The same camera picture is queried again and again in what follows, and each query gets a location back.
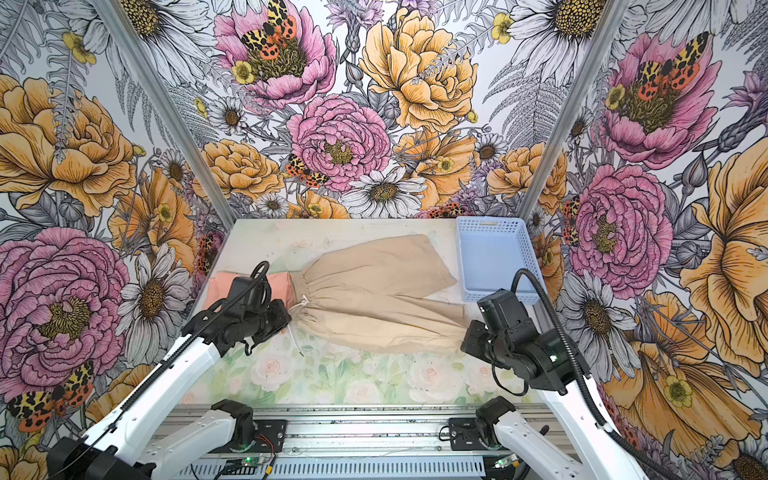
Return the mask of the pink graphic t-shirt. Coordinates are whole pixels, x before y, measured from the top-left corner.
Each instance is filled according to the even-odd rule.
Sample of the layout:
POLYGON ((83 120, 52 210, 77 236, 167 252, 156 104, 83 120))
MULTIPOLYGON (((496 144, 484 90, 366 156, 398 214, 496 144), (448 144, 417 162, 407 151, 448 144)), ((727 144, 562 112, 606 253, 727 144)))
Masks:
MULTIPOLYGON (((282 300, 287 308, 296 304, 296 296, 290 274, 287 272, 269 274, 266 279, 271 287, 272 299, 282 300)), ((207 283, 206 297, 202 308, 208 309, 220 299, 236 296, 249 285, 249 278, 244 274, 221 271, 214 274, 207 283)))

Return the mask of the beige drawstring garment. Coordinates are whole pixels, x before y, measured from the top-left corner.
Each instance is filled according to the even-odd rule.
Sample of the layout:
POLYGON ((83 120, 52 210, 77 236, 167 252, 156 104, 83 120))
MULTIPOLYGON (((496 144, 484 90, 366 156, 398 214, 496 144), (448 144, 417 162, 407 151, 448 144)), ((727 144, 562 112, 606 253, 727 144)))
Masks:
POLYGON ((290 275, 292 317, 308 333, 379 354, 459 349, 461 304, 434 299, 456 284, 425 235, 388 237, 322 254, 290 275))

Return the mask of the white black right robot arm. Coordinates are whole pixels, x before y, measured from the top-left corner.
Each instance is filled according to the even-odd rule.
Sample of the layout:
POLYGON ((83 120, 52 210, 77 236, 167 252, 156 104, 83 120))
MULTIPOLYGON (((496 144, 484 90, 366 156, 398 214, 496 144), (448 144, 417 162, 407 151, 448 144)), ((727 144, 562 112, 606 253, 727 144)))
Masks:
POLYGON ((637 460, 614 440, 617 429, 593 399, 586 364, 561 329, 540 332, 517 296, 500 289, 478 301, 462 352, 512 371, 554 413, 576 454, 569 456, 497 396, 475 415, 479 439, 520 458, 543 479, 643 479, 637 460))

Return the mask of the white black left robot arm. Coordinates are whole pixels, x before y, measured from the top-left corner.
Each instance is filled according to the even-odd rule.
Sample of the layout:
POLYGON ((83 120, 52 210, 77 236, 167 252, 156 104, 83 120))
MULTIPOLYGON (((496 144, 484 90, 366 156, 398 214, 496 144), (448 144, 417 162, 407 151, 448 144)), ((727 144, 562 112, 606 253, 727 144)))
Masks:
POLYGON ((169 479, 218 448, 246 451, 258 434, 253 410, 222 400, 157 446, 150 440, 196 381, 237 345, 247 354, 291 321, 272 296, 270 264, 236 278, 228 295, 199 311, 171 351, 118 406, 79 439, 58 441, 47 456, 51 479, 169 479))

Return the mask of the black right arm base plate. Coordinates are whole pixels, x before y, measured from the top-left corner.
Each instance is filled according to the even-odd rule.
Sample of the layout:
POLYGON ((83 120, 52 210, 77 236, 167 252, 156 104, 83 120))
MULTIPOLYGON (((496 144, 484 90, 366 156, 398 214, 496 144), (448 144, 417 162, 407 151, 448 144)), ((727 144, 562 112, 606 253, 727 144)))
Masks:
POLYGON ((492 427, 482 419, 449 418, 447 422, 452 451, 492 451, 499 448, 492 427))

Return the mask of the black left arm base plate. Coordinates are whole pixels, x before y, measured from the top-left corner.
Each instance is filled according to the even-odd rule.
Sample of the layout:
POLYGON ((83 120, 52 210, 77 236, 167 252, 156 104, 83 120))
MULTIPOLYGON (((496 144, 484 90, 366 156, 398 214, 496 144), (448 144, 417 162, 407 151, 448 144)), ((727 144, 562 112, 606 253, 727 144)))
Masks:
POLYGON ((232 439, 211 454, 280 453, 286 438, 288 422, 280 419, 238 421, 232 439))

